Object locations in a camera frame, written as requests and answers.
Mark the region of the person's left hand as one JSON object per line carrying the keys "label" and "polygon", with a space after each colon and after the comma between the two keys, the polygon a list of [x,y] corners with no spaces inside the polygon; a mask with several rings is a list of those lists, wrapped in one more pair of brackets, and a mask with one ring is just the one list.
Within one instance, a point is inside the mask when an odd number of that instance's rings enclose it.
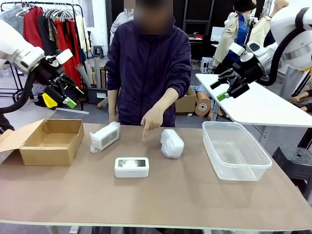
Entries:
{"label": "person's left hand", "polygon": [[163,123],[163,111],[158,107],[151,108],[142,118],[142,139],[145,140],[149,131],[160,127]]}

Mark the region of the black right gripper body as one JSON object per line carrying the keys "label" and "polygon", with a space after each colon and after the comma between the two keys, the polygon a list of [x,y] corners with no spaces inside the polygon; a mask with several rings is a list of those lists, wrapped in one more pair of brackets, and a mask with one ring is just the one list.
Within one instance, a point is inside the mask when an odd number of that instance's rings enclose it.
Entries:
{"label": "black right gripper body", "polygon": [[229,78],[228,95],[233,98],[237,98],[247,92],[250,89],[249,84],[257,81],[264,75],[263,69],[256,59],[234,63],[232,70],[233,72]]}

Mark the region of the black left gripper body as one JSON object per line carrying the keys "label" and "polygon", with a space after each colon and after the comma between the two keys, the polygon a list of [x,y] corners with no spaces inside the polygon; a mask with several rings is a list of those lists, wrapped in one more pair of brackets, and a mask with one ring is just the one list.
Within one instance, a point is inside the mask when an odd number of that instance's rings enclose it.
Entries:
{"label": "black left gripper body", "polygon": [[57,60],[42,59],[36,67],[36,81],[42,85],[59,87],[64,67]]}

